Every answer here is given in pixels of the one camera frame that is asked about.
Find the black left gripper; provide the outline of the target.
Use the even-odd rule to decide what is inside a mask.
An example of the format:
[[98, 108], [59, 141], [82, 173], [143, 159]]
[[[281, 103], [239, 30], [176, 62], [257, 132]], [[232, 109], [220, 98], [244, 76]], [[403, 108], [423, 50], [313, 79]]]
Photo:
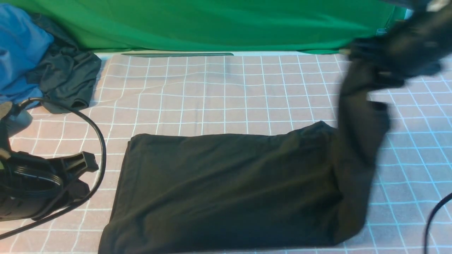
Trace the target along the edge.
[[96, 172], [95, 155], [82, 151], [45, 159], [25, 152], [1, 151], [1, 221], [40, 220], [85, 198], [89, 185], [66, 177]]

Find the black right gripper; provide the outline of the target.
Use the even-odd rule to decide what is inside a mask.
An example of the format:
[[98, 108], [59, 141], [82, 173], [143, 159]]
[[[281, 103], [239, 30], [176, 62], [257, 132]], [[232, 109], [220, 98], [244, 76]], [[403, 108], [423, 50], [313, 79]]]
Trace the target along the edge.
[[400, 88], [407, 79], [442, 70], [442, 59], [451, 54], [451, 4], [411, 6], [412, 15], [385, 34], [350, 44], [349, 86]]

